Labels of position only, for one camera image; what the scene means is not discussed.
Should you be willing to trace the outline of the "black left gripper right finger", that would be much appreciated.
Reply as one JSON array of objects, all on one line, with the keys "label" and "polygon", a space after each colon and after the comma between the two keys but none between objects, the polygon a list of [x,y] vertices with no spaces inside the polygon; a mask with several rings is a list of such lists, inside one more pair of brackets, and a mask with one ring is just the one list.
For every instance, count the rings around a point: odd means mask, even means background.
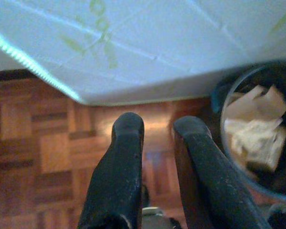
[{"label": "black left gripper right finger", "polygon": [[232,163],[206,124],[184,116],[173,124],[174,157],[190,229],[269,229]]}]

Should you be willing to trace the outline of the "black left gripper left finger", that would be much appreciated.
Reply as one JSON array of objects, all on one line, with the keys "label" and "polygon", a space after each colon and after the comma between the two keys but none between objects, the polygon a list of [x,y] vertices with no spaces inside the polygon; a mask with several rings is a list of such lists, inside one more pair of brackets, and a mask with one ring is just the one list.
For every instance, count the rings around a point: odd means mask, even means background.
[{"label": "black left gripper left finger", "polygon": [[93,171],[79,229],[139,229],[144,123],[132,112],[112,126],[109,148]]}]

